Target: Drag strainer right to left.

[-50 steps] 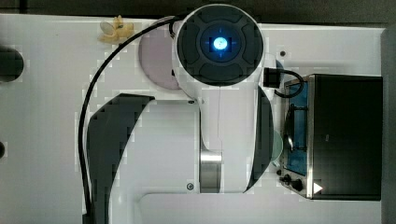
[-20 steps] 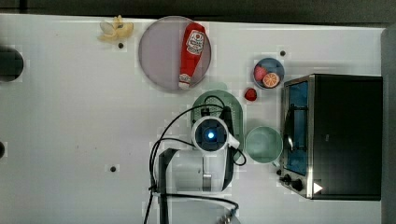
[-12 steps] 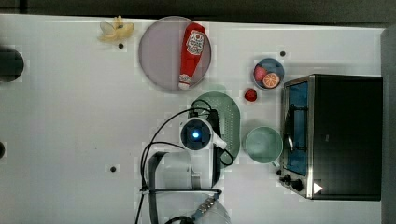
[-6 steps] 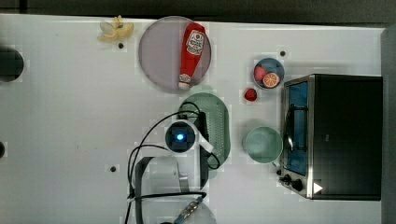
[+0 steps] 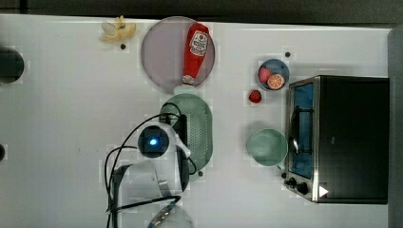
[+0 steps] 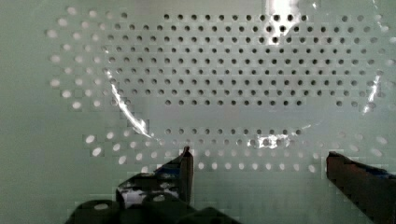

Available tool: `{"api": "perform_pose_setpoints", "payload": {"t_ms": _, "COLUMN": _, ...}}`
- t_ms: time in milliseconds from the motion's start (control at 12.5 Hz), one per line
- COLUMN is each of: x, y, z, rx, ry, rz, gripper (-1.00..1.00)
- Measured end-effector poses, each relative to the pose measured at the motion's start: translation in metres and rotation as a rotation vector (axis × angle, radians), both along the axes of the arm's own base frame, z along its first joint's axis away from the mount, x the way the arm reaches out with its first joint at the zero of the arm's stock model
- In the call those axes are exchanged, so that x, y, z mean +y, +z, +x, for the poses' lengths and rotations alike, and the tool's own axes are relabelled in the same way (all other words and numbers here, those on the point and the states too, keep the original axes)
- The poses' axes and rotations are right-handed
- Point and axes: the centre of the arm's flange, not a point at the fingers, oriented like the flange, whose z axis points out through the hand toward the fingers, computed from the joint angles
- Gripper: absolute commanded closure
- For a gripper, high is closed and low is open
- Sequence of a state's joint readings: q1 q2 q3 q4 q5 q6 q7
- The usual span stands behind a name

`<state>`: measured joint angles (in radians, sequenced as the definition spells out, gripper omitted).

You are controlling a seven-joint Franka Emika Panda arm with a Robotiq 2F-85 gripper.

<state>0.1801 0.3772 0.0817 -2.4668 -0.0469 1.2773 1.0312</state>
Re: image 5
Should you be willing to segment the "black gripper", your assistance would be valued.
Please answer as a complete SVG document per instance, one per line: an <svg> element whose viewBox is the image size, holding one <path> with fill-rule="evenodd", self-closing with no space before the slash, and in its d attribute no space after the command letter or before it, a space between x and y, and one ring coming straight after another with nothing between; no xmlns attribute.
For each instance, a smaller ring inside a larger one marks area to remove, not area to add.
<svg viewBox="0 0 403 228"><path fill-rule="evenodd" d="M166 135L167 148L163 151L167 161L163 162L163 167L172 171L168 177L174 180L167 182L171 192L183 192L189 183L190 149L187 147L187 119L180 115L176 120L174 115L164 113L160 118L161 128Z"/></svg>

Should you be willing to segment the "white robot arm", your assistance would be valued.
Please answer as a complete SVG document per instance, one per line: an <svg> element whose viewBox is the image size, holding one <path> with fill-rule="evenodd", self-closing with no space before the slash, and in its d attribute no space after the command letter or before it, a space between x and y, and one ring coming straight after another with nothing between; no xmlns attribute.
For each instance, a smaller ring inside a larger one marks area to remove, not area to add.
<svg viewBox="0 0 403 228"><path fill-rule="evenodd" d="M107 193L106 228L123 227L123 211L167 201L146 228L160 228L172 215L189 178L191 150L187 146L187 118L161 113L142 123L132 147L138 162L113 164L104 171Z"/></svg>

